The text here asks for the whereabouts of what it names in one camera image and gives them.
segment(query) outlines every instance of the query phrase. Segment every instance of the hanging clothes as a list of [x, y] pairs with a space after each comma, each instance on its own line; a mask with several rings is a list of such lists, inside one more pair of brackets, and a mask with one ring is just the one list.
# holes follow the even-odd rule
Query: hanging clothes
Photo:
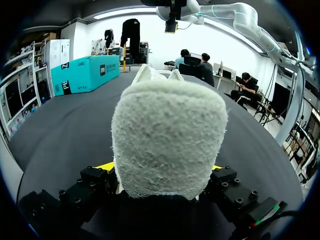
[[105, 48], [108, 49], [114, 40], [114, 31], [112, 29], [105, 30], [104, 32]]
[[128, 38], [130, 39], [130, 53], [133, 58], [140, 55], [140, 22], [129, 19], [122, 24], [122, 36], [120, 46], [124, 47]]

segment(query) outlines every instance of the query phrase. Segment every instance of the teal box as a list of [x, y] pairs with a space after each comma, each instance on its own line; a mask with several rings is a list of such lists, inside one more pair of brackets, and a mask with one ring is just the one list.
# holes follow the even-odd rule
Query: teal box
[[55, 96], [91, 92], [119, 76], [119, 56], [79, 58], [51, 69]]

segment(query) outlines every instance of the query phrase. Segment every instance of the ceiling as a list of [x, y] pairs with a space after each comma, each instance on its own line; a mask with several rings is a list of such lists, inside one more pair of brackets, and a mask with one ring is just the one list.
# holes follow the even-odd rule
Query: ceiling
[[[284, 42], [288, 50], [297, 52], [295, 25], [286, 17], [274, 0], [197, 0], [200, 5], [233, 4], [242, 2], [258, 12], [258, 24], [269, 32], [276, 41]], [[75, 18], [86, 20], [115, 8], [142, 5], [140, 0], [51, 0], [25, 23], [25, 28], [37, 26], [63, 26]]]

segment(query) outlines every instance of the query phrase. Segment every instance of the ceiling light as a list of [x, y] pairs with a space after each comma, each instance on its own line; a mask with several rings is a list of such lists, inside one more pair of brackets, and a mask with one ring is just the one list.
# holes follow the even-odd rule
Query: ceiling light
[[264, 51], [261, 50], [260, 47], [258, 47], [257, 45], [255, 45], [253, 42], [251, 42], [250, 40], [248, 40], [245, 36], [241, 35], [239, 32], [237, 32], [236, 30], [232, 29], [231, 27], [228, 27], [220, 22], [205, 18], [204, 19], [205, 23], [208, 23], [210, 25], [213, 25], [214, 27], [223, 30], [231, 35], [233, 35], [234, 37], [242, 40], [243, 42], [245, 42], [247, 45], [249, 45], [250, 47], [252, 47], [254, 50], [256, 50], [258, 53], [262, 54], [264, 53]]
[[136, 8], [127, 8], [122, 10], [110, 11], [106, 13], [99, 14], [94, 16], [95, 19], [104, 19], [107, 17], [114, 17], [121, 14], [135, 14], [135, 13], [155, 13], [155, 7], [136, 7]]
[[290, 72], [290, 73], [294, 73], [294, 71], [292, 71], [291, 69], [289, 69], [289, 68], [284, 68], [285, 70], [287, 70], [288, 72]]

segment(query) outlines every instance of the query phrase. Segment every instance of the man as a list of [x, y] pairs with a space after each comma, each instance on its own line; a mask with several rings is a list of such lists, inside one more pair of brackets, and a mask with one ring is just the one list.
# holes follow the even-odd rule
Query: man
[[212, 87], [215, 86], [213, 67], [208, 63], [210, 56], [207, 53], [202, 53], [201, 63], [199, 65], [199, 79], [203, 80]]
[[185, 56], [189, 56], [190, 53], [189, 53], [189, 51], [187, 49], [182, 49], [180, 55], [181, 55], [181, 57], [178, 57], [175, 60], [175, 63], [174, 63], [174, 67], [176, 69], [179, 69], [179, 65], [180, 64], [184, 64], [185, 63]]
[[[234, 101], [238, 101], [238, 99], [241, 96], [245, 96], [248, 98], [251, 98], [253, 95], [256, 94], [256, 85], [255, 83], [251, 80], [251, 76], [249, 73], [244, 72], [242, 74], [242, 82], [243, 84], [240, 84], [238, 82], [236, 82], [235, 84], [237, 86], [239, 86], [240, 88], [242, 88], [242, 91], [238, 91], [238, 90], [232, 90], [230, 97], [234, 100]], [[241, 99], [238, 104], [243, 106], [244, 105], [244, 101], [245, 99]]]

